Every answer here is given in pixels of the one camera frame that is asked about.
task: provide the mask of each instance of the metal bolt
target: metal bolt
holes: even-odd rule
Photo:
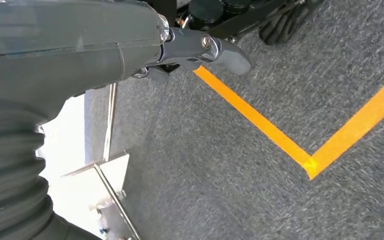
[[[229,42],[231,42],[232,44],[235,44],[235,43],[238,42],[238,38],[236,36],[230,36],[230,37],[227,38],[227,40]]]
[[[205,49],[209,49],[211,47],[211,38],[208,34],[203,34],[201,36],[201,46]]]

